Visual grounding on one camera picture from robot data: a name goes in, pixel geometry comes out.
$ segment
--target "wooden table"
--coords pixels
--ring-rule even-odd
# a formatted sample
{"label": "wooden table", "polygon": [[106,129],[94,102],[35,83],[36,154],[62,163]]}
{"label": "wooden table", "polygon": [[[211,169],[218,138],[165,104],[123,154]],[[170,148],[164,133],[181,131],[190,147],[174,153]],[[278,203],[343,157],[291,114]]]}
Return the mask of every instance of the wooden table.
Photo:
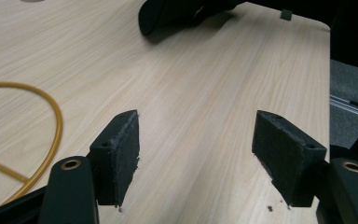
{"label": "wooden table", "polygon": [[[85,156],[114,115],[139,111],[139,169],[122,213],[100,207],[101,222],[315,223],[316,200],[288,209],[251,150],[259,109],[328,146],[329,28],[246,3],[145,39],[143,2],[0,0],[0,80],[59,103],[54,161]],[[54,129],[41,98],[0,89],[1,163],[30,176]],[[20,185],[0,174],[0,203]]]}

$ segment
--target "metal strip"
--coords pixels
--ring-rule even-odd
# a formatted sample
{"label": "metal strip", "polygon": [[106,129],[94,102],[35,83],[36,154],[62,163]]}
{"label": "metal strip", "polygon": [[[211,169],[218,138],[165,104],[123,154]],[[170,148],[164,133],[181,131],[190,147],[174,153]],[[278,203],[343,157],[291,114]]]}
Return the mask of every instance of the metal strip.
{"label": "metal strip", "polygon": [[351,105],[347,100],[341,99],[334,95],[330,95],[330,105],[336,106],[348,112],[358,115],[358,106]]}

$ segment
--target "yellow hose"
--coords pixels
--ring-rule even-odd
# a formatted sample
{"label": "yellow hose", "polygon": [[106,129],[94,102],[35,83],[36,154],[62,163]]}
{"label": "yellow hose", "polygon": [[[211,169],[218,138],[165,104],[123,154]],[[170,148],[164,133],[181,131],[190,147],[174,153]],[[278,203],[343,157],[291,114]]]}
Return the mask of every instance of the yellow hose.
{"label": "yellow hose", "polygon": [[54,110],[54,114],[56,116],[56,121],[57,121],[56,122],[56,133],[54,136],[53,143],[51,144],[50,151],[48,152],[48,155],[43,160],[43,162],[39,166],[39,168],[37,168],[36,172],[29,179],[27,179],[26,177],[10,170],[7,167],[0,164],[0,171],[6,173],[8,175],[11,175],[17,179],[25,178],[25,179],[22,179],[22,181],[25,182],[24,185],[3,203],[3,204],[5,204],[5,203],[9,203],[17,198],[20,198],[22,195],[27,193],[31,189],[31,187],[40,179],[42,174],[45,173],[46,169],[51,164],[52,160],[54,159],[54,156],[57,153],[57,150],[60,145],[61,138],[62,138],[62,113],[61,113],[61,110],[58,107],[57,103],[54,101],[54,99],[50,95],[45,93],[44,91],[39,90],[38,88],[35,88],[30,85],[22,84],[22,83],[16,83],[16,82],[0,82],[0,88],[15,88],[15,89],[20,89],[20,90],[31,91],[35,94],[40,95],[41,97],[43,97],[45,100],[47,100],[50,103],[51,107]]}

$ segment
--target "gray floor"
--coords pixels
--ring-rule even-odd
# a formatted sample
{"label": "gray floor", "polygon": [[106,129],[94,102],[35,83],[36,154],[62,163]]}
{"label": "gray floor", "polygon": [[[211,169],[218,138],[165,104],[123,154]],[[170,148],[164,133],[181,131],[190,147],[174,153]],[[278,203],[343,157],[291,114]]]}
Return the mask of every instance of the gray floor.
{"label": "gray floor", "polygon": [[[330,95],[358,102],[358,67],[331,61]],[[358,138],[358,115],[330,105],[330,144],[351,147]]]}

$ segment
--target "wood grain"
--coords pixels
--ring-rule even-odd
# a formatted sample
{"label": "wood grain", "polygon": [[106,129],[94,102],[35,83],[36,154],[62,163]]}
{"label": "wood grain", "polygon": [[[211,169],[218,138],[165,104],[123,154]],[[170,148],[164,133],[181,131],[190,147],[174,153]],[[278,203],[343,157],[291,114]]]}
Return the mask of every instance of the wood grain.
{"label": "wood grain", "polygon": [[[258,109],[328,146],[329,28],[246,3],[146,39],[142,3],[0,0],[0,80],[59,103],[54,161],[86,155],[114,115],[140,113],[139,170],[123,212],[100,207],[101,222],[316,223],[315,206],[287,209],[251,150]],[[0,90],[0,162],[30,176],[54,128],[39,97]],[[0,203],[20,185],[0,174]]]}

